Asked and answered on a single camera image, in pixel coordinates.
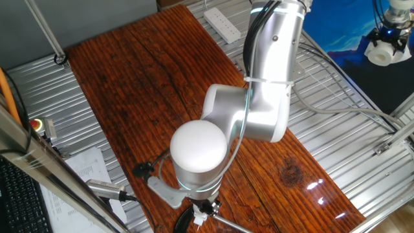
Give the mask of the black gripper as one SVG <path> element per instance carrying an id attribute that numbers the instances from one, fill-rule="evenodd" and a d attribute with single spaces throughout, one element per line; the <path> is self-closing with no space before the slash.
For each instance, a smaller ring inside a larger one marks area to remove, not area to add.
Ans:
<path id="1" fill-rule="evenodd" d="M 209 216 L 217 216 L 221 207 L 221 202 L 213 196 L 202 200 L 190 199 L 190 201 L 194 204 L 194 216 L 203 216 L 204 213 L 201 209 L 207 209 L 206 213 Z"/>

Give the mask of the black background gripper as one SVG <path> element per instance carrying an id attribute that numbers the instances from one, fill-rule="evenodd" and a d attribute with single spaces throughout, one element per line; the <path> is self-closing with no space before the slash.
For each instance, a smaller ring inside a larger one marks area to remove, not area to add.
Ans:
<path id="1" fill-rule="evenodd" d="M 378 41 L 391 42 L 393 47 L 393 55 L 397 52 L 404 53 L 408 43 L 408 29 L 403 28 L 387 28 L 383 26 L 380 30 L 374 28 L 367 35 L 367 39 L 374 47 L 378 45 Z"/>

